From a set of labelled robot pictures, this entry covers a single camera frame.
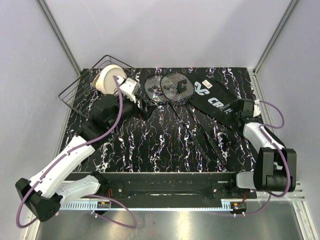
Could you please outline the left badminton racket black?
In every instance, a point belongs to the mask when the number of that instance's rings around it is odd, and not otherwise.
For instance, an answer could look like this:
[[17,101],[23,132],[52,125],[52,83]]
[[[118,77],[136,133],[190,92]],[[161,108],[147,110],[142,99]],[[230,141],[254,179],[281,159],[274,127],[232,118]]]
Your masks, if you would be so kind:
[[160,80],[163,75],[154,74],[144,82],[143,90],[145,97],[150,100],[155,106],[168,105],[167,99],[163,96],[160,88]]

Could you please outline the black racket bag Crossway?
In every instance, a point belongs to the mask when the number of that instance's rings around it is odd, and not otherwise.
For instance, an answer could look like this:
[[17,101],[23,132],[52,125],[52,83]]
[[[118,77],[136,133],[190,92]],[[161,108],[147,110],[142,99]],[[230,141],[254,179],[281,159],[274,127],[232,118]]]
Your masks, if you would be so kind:
[[196,80],[194,88],[194,97],[189,102],[197,110],[212,117],[227,129],[246,138],[256,151],[260,148],[274,149],[273,144],[276,144],[279,149],[285,148],[284,143],[268,129],[269,125],[263,123],[261,114],[258,117],[243,120],[241,127],[231,126],[230,103],[241,98],[233,95],[222,83]]

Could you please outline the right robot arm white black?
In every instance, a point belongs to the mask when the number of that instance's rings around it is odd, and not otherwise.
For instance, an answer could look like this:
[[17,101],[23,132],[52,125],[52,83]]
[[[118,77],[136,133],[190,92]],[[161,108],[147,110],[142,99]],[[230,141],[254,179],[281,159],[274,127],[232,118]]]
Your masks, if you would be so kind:
[[[260,104],[273,107],[281,117],[281,124],[274,126],[259,120]],[[245,189],[268,192],[274,197],[283,197],[296,189],[297,153],[287,148],[270,129],[281,129],[285,118],[274,104],[263,100],[237,99],[228,107],[231,129],[238,130],[257,151],[255,168],[251,172],[240,172],[235,181],[227,185],[228,195],[239,198]]]

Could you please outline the badminton racket black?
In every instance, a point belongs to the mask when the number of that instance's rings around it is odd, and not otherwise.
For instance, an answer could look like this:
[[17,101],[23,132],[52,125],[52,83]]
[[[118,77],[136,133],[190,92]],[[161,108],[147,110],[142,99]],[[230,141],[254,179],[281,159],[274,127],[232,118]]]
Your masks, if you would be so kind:
[[227,160],[220,151],[218,144],[215,143],[212,137],[210,137],[210,135],[205,131],[204,127],[202,126],[202,124],[200,124],[200,122],[195,117],[195,114],[191,110],[189,100],[191,100],[195,95],[195,87],[190,78],[183,73],[179,73],[176,71],[170,72],[161,77],[159,86],[161,89],[161,93],[166,98],[168,105],[171,107],[184,127],[186,127],[187,124],[178,114],[177,106],[186,106],[188,113],[192,115],[193,120],[204,135],[204,139],[210,145],[220,164],[222,166],[226,166]]
[[160,88],[160,80],[163,75],[154,74],[144,82],[143,90],[145,97],[150,100],[155,106],[168,105],[167,99],[163,96]]

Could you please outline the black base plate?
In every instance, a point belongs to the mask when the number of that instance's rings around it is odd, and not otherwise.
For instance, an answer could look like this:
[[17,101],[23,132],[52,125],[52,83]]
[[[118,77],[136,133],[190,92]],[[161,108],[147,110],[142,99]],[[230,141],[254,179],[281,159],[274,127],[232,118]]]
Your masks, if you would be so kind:
[[234,172],[102,172],[108,181],[104,196],[196,195],[213,199],[256,199],[253,190],[236,186]]

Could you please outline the white round container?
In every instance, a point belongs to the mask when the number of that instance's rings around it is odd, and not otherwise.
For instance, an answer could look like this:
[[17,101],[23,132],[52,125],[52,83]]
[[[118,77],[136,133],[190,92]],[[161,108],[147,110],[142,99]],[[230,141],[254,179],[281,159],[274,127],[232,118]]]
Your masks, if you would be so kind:
[[116,64],[109,64],[96,75],[92,86],[104,95],[114,94],[117,90],[114,76],[120,76],[123,79],[127,78],[122,67]]

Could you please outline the right badminton racket black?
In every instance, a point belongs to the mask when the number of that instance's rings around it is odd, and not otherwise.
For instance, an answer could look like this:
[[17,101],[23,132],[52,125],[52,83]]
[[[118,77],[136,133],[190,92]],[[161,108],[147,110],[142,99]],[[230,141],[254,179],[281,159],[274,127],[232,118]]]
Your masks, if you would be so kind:
[[200,124],[200,122],[195,117],[195,114],[191,110],[189,100],[191,100],[195,95],[195,87],[190,78],[183,73],[179,73],[176,71],[170,72],[161,77],[159,86],[161,89],[161,93],[166,98],[168,105],[171,107],[184,127],[186,127],[187,124],[178,114],[177,106],[186,106],[188,113],[192,115],[193,120],[204,135],[204,139],[210,145],[220,164],[222,166],[226,166],[227,160],[220,151],[218,144],[215,143],[212,137],[210,137],[210,135],[205,131],[204,127],[202,126],[202,124]]

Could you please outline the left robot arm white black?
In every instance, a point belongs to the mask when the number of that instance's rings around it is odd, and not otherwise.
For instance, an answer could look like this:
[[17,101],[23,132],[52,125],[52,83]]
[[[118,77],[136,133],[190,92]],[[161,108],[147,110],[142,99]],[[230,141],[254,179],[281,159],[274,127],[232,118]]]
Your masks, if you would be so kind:
[[92,155],[103,140],[126,119],[132,117],[148,120],[156,105],[139,97],[133,102],[112,94],[102,95],[91,106],[88,119],[80,126],[65,147],[44,169],[30,179],[20,178],[15,188],[21,199],[16,225],[20,223],[22,208],[26,206],[40,222],[52,218],[63,206],[76,199],[94,195],[103,198],[112,194],[110,181],[98,171],[64,184],[66,177],[82,161]]

